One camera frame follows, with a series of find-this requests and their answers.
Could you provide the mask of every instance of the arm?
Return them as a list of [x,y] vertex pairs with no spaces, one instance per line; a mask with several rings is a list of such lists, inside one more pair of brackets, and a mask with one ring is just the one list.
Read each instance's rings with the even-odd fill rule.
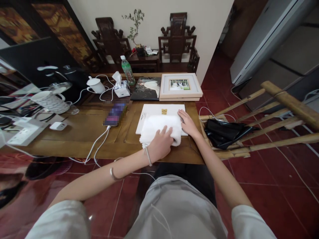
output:
[[251,202],[240,187],[239,183],[211,147],[206,143],[201,133],[197,130],[191,117],[182,110],[178,111],[178,115],[184,121],[182,123],[183,130],[196,142],[210,174],[214,178],[214,181],[218,185],[218,188],[224,195],[231,209],[238,205],[248,205],[252,207]]
[[[164,158],[170,152],[170,146],[173,143],[173,138],[170,136],[172,128],[167,132],[166,129],[167,126],[161,132],[158,130],[155,138],[147,147],[152,163]],[[57,194],[49,207],[64,200],[85,201],[103,191],[115,182],[110,174],[111,168],[113,168],[113,174],[116,178],[123,178],[147,165],[149,165],[149,159],[146,152],[142,149],[69,183]]]

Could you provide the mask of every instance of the decorative panel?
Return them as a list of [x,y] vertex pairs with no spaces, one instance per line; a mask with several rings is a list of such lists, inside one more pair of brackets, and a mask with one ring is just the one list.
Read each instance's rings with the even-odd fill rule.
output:
[[50,3],[34,3],[32,6],[41,15],[74,59],[81,66],[85,66],[82,60],[91,54],[91,50],[65,7],[62,4]]
[[17,44],[39,39],[36,32],[12,7],[0,8],[0,29]]

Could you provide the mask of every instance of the white t-shirt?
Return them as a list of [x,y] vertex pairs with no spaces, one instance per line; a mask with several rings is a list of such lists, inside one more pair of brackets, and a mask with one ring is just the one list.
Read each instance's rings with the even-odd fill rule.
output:
[[[259,213],[239,205],[232,210],[235,237],[276,238]],[[90,223],[79,201],[63,201],[45,211],[26,239],[87,239]],[[227,238],[217,208],[186,180],[167,175],[148,189],[139,215],[125,238]]]

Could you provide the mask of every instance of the small side table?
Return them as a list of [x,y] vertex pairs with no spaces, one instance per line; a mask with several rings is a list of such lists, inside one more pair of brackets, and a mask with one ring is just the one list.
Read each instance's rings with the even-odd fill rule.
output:
[[160,55],[150,55],[146,57],[137,57],[137,54],[134,53],[131,57],[127,59],[133,68],[148,68],[154,69],[154,72],[158,72],[160,68]]

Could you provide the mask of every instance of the picture frame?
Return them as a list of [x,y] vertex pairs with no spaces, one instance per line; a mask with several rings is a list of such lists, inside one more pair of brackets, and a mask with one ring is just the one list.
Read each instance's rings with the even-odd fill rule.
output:
[[160,101],[181,98],[197,99],[202,96],[203,92],[195,73],[162,74]]

